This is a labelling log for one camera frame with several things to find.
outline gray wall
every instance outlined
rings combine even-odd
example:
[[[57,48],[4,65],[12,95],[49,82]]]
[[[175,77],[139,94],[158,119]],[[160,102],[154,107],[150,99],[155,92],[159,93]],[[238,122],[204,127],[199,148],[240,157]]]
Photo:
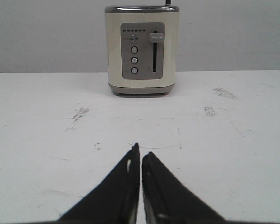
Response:
[[[165,0],[0,0],[0,72],[107,71],[104,8]],[[279,70],[280,0],[173,0],[178,71]]]

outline round button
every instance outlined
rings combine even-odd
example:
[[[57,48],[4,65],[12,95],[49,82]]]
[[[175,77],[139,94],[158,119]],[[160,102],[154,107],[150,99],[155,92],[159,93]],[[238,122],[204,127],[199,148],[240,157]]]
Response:
[[[138,58],[132,57],[131,62],[132,62],[133,64],[137,64],[137,63],[138,63]]]
[[[134,68],[132,68],[132,73],[133,73],[133,74],[137,74],[137,73],[138,73],[138,69],[137,69],[137,68],[135,68],[135,67],[134,67]]]
[[[133,54],[136,54],[137,52],[138,52],[138,48],[137,47],[132,47],[131,48],[131,52],[133,53]]]
[[[136,35],[131,36],[131,42],[136,43],[138,41],[138,37]]]

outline toaster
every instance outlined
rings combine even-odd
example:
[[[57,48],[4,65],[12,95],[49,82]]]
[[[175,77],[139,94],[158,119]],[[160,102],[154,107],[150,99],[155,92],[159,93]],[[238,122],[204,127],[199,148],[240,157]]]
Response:
[[[115,94],[168,94],[175,85],[179,7],[108,6],[108,82]]]

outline toaster control panel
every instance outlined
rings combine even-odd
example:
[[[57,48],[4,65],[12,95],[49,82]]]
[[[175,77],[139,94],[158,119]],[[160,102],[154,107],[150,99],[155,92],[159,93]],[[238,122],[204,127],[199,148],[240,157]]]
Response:
[[[164,23],[122,23],[120,29],[122,77],[124,79],[162,78]]]

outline toaster lever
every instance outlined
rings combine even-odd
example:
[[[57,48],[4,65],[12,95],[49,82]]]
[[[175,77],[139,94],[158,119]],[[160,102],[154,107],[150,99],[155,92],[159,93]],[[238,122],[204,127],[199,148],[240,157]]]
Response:
[[[148,35],[149,41],[151,43],[162,43],[164,42],[164,34],[163,33],[150,33]]]

